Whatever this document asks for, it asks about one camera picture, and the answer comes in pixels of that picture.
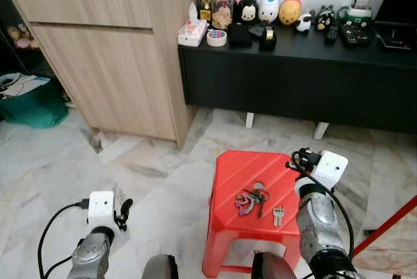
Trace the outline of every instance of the mug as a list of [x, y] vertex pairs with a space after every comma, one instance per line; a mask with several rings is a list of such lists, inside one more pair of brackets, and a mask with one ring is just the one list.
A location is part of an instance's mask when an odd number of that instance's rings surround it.
[[345, 5], [344, 7], [339, 8], [337, 17], [341, 22], [345, 22], [346, 25], [366, 27], [366, 25], [371, 21], [372, 11], [361, 10], [359, 8], [353, 8], [350, 5]]

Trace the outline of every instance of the red plastic stool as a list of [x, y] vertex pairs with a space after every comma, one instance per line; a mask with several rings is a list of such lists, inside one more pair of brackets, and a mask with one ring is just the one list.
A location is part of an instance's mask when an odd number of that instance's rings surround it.
[[[215, 278], [220, 271], [251, 273], [251, 267], [222, 265], [229, 243], [236, 239], [274, 241], [286, 246], [284, 259], [294, 269], [300, 259], [300, 232], [295, 221], [299, 197], [294, 183], [298, 173], [285, 167], [286, 154], [227, 151], [216, 163], [210, 199], [207, 242], [203, 273]], [[263, 215], [257, 217], [259, 205], [251, 213], [239, 216], [235, 205], [242, 189], [252, 190], [256, 182], [264, 184], [270, 199], [264, 203]], [[283, 206], [282, 226], [275, 227], [272, 210]]]

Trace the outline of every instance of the tape roll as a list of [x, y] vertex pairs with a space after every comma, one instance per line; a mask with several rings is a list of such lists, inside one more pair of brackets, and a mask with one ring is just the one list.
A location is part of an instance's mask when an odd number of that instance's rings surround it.
[[212, 30], [207, 33], [209, 46], [224, 46], [227, 42], [227, 33], [222, 30]]

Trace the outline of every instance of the key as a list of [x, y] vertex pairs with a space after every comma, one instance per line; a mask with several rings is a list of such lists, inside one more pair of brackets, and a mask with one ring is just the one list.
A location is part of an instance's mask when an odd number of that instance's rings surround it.
[[258, 218], [261, 218], [262, 217], [263, 203], [265, 203], [265, 198], [263, 196], [260, 196], [259, 197], [259, 212], [258, 212]]
[[280, 219], [279, 218], [279, 210], [280, 209], [273, 209], [272, 210], [272, 214], [274, 215], [274, 226], [275, 227], [278, 227], [278, 220]]
[[284, 208], [281, 206], [279, 211], [278, 211], [278, 225], [282, 226], [282, 218], [284, 217], [285, 212], [284, 212]]

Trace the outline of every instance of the red stool leg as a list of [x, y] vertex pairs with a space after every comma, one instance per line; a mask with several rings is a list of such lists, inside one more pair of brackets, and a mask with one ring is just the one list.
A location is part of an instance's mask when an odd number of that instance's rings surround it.
[[233, 240], [230, 231], [208, 231], [206, 249], [203, 260], [203, 274], [208, 278], [216, 278], [219, 275], [224, 257], [229, 249], [229, 243]]
[[285, 245], [286, 250], [284, 253], [284, 259], [291, 266], [293, 270], [297, 266], [298, 261], [301, 258], [300, 254], [300, 237], [282, 237], [281, 243]]

